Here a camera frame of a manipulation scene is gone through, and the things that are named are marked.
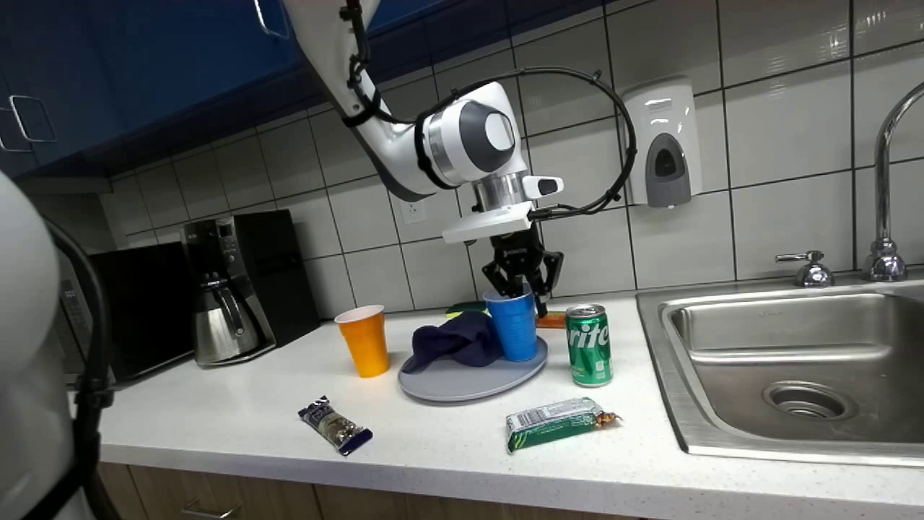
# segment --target wooden lower cabinet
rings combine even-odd
[[[124,520],[628,520],[486,501],[100,463]]]

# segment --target navy blue cloth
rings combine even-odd
[[[462,365],[487,366],[504,353],[491,317],[474,311],[465,311],[439,327],[418,328],[411,348],[414,355],[403,369],[408,374],[447,354]]]

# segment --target gray plate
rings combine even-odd
[[[443,356],[417,374],[405,374],[403,370],[413,359],[411,356],[398,372],[398,384],[409,395],[425,401],[471,401],[494,395],[533,377],[545,365],[549,345],[539,337],[536,342],[536,357],[520,363],[502,357],[490,365],[476,367]]]

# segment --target blue plastic cup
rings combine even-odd
[[[536,357],[536,305],[532,293],[507,298],[490,290],[484,293],[484,302],[501,338],[504,356],[517,362]]]

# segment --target stainless steel sink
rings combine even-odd
[[[640,294],[681,447],[924,466],[924,281]]]

